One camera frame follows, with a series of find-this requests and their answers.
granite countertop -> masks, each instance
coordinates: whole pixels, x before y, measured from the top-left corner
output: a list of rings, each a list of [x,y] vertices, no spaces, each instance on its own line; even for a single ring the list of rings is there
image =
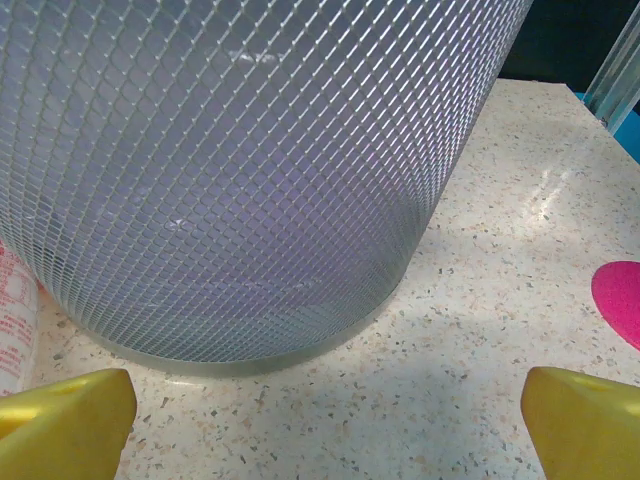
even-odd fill
[[[640,166],[561,85],[498,81],[395,299],[332,352],[242,379],[165,375],[79,333],[50,298],[35,384],[129,370],[118,480],[542,479],[519,409],[553,365],[640,385],[590,294],[640,255]]]

white container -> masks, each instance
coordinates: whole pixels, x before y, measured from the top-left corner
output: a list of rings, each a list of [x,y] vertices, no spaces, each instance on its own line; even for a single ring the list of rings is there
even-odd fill
[[[0,396],[20,392],[30,381],[37,311],[33,273],[0,243]]]

diamond mesh pattern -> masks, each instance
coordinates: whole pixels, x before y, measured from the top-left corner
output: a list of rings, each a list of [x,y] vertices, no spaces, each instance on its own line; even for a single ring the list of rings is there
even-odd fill
[[[529,0],[0,0],[0,233],[167,359],[320,342],[402,278]]]

speckled countertop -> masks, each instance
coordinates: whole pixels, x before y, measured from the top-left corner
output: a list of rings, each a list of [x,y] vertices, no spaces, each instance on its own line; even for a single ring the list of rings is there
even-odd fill
[[[519,410],[554,365],[640,384],[591,275],[640,256],[640,166],[564,86],[499,81],[395,299],[338,349],[236,380],[122,361],[43,299],[36,384],[125,367],[118,480],[541,479]]]

pink object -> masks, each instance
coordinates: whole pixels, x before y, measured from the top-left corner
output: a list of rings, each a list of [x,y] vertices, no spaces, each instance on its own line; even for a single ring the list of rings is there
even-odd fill
[[[600,267],[591,281],[591,293],[607,323],[640,350],[640,263]]]

